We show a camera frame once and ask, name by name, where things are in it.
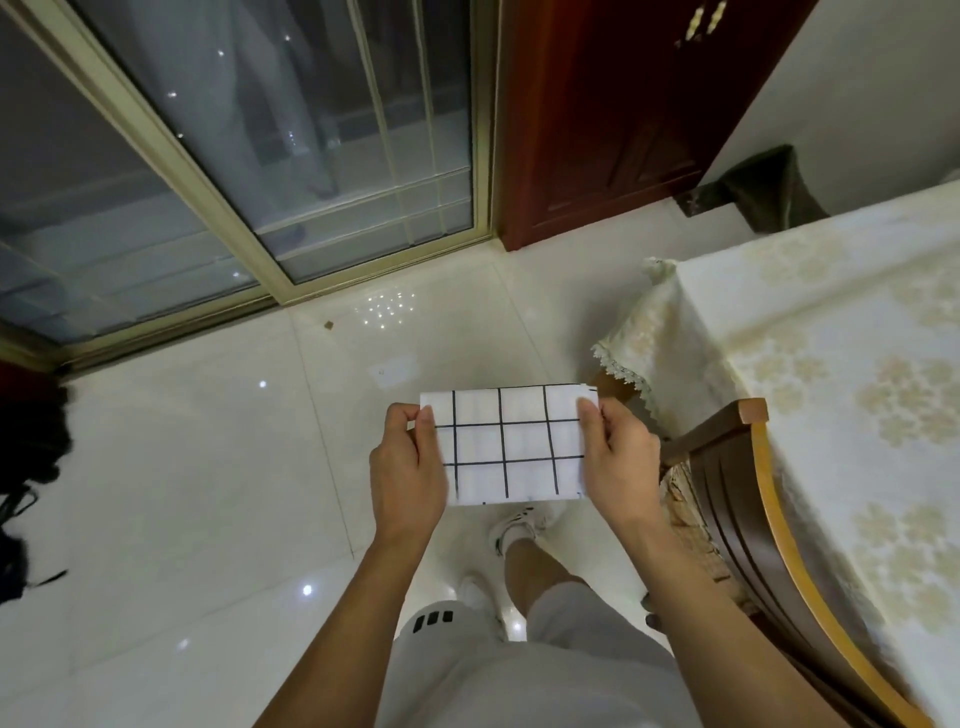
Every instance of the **wooden door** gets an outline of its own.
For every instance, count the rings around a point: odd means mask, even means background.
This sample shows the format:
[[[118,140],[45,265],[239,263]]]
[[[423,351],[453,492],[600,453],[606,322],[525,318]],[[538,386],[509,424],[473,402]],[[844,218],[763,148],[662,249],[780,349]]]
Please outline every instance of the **wooden door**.
[[[696,186],[814,2],[508,3],[508,250]]]

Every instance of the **white tablecloth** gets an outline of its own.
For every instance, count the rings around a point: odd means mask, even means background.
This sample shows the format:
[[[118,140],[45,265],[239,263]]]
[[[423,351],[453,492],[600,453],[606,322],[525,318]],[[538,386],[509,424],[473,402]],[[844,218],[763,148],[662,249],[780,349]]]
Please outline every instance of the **white tablecloth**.
[[[648,272],[607,371],[672,435],[766,398],[807,568],[891,682],[960,722],[960,182]]]

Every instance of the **chair backrest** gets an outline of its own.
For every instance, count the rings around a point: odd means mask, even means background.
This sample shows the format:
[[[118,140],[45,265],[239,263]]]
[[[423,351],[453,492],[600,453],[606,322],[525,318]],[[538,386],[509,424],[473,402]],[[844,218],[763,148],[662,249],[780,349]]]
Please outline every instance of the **chair backrest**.
[[[774,485],[766,401],[732,402],[664,442],[664,468],[689,460],[710,537],[795,658],[881,724],[931,726],[854,644],[804,565]]]

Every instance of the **sneaker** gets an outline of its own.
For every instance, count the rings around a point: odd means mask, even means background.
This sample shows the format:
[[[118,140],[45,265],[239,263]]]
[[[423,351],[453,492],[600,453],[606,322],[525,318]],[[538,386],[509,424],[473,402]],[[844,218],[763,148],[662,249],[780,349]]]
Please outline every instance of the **sneaker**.
[[[483,576],[476,572],[467,574],[457,587],[457,600],[495,622],[499,638],[507,639],[507,630],[496,607],[493,590]]]
[[[490,529],[488,541],[493,553],[497,556],[503,556],[503,549],[500,545],[503,543],[503,535],[508,528],[515,525],[525,526],[530,531],[530,538],[536,540],[547,528],[557,522],[557,519],[566,510],[566,503],[546,502],[537,505],[528,505],[518,513],[497,523]]]

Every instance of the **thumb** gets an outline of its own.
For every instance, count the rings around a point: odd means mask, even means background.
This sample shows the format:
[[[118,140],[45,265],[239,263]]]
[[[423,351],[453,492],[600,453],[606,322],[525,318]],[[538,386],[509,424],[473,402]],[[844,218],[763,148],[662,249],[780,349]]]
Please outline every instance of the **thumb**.
[[[580,418],[580,428],[584,431],[584,445],[587,455],[595,455],[609,450],[607,435],[604,433],[603,417],[597,405],[590,400],[580,397],[577,400],[577,415]]]
[[[440,456],[440,443],[437,441],[437,428],[433,420],[433,407],[429,404],[417,413],[414,440],[417,442],[417,453],[420,455],[421,463],[443,462]]]

